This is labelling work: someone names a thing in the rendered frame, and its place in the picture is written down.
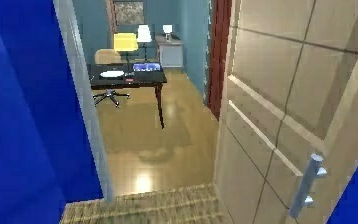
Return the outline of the black desk with brown legs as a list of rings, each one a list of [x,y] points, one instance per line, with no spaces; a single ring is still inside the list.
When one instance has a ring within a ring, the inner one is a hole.
[[[162,109],[162,88],[163,85],[167,82],[167,78],[165,76],[164,71],[161,69],[160,71],[152,71],[152,72],[138,72],[133,70],[134,63],[124,63],[126,65],[126,79],[133,79],[133,82],[125,81],[120,87],[116,87],[117,89],[124,88],[141,88],[141,87],[153,87],[155,91],[155,97],[157,101],[157,108],[159,112],[160,124],[161,128],[164,128],[164,117],[163,117],[163,109]],[[89,75],[89,66],[93,64],[87,65],[88,75]]]

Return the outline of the blue open laptop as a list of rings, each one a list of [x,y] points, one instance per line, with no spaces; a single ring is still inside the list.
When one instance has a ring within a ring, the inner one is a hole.
[[[133,70],[138,72],[160,71],[161,66],[156,62],[134,63]]]

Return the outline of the grey bedside cabinet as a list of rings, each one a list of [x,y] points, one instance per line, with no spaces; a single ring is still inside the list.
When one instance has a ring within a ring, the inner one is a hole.
[[[164,36],[155,37],[159,62],[163,68],[183,67],[183,42],[171,39],[168,41]]]

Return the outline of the dark red room door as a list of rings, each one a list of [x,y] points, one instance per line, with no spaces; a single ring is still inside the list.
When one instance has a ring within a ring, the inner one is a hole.
[[[213,0],[207,106],[220,117],[232,0]]]

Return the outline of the white plate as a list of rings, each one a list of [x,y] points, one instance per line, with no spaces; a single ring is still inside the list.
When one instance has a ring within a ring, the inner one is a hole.
[[[100,76],[103,78],[117,78],[117,77],[121,77],[123,76],[125,73],[124,71],[104,71],[102,73],[100,73]]]

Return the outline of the small white table lamp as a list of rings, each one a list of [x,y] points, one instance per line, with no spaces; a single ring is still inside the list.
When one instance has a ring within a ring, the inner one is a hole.
[[[172,25],[165,24],[163,26],[163,32],[165,34],[165,38],[166,38],[167,41],[171,40],[172,31],[173,31],[173,26]]]

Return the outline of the white shade floor lamp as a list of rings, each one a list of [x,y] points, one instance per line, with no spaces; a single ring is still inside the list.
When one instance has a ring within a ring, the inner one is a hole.
[[[151,32],[148,25],[139,25],[137,30],[137,42],[143,44],[144,60],[147,60],[147,44],[152,42]]]

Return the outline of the yellow shade desk lamp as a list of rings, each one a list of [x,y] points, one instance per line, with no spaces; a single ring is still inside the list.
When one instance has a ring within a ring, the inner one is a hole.
[[[113,49],[117,52],[136,51],[138,49],[137,36],[135,33],[115,33],[113,35]]]

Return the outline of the tan office chair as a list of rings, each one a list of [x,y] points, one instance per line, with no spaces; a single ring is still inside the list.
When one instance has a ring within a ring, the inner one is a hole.
[[[90,85],[92,90],[101,90],[94,94],[94,105],[99,105],[105,99],[110,99],[116,108],[119,107],[117,96],[130,98],[129,94],[118,93],[115,88],[125,83],[126,65],[122,62],[120,54],[113,49],[99,49],[94,55],[94,64],[89,66]],[[104,71],[124,71],[124,75],[117,78],[103,78],[100,73]]]

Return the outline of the beige panelled room door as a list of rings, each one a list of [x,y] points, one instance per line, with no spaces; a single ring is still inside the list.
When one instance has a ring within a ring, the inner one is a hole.
[[[327,175],[289,214],[312,154]],[[214,181],[228,224],[328,224],[358,166],[358,0],[232,0]]]

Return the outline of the framed wall picture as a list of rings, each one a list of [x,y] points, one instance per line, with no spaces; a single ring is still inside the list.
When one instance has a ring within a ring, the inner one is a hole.
[[[114,0],[115,17],[118,25],[144,23],[143,0]]]

